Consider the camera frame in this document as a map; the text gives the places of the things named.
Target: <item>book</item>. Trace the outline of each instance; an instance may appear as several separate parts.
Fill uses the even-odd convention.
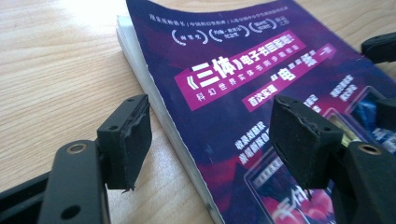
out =
[[[373,117],[395,81],[295,2],[210,13],[127,5],[120,45],[216,223],[335,222],[331,188],[308,200],[272,148],[276,94],[345,130],[344,144],[396,153],[396,134]]]

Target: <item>black mount arm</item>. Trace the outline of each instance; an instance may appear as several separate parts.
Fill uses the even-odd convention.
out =
[[[149,98],[124,101],[96,141],[61,147],[52,170],[0,193],[0,223],[109,223],[108,189],[134,189],[151,144]]]

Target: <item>wooden table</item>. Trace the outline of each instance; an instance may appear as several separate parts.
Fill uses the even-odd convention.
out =
[[[156,0],[190,11],[260,0]],[[396,0],[298,0],[359,50],[396,31]],[[116,37],[123,0],[0,0],[0,191],[47,172],[56,150],[96,129],[142,93]],[[396,77],[395,64],[380,64]],[[212,223],[151,113],[153,142],[134,192],[109,192],[113,223]]]

